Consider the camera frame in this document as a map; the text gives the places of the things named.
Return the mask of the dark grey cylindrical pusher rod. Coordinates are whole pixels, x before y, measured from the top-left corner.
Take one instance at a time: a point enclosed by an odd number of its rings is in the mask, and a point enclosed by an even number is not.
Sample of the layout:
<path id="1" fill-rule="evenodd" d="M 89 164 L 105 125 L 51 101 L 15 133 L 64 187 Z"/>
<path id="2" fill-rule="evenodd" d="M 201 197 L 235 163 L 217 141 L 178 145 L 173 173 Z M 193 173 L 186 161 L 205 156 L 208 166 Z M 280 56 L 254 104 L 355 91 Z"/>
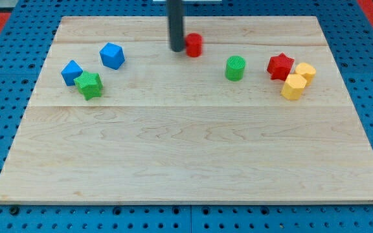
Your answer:
<path id="1" fill-rule="evenodd" d="M 185 47 L 182 0 L 167 0 L 168 35 L 173 52 L 181 52 Z"/>

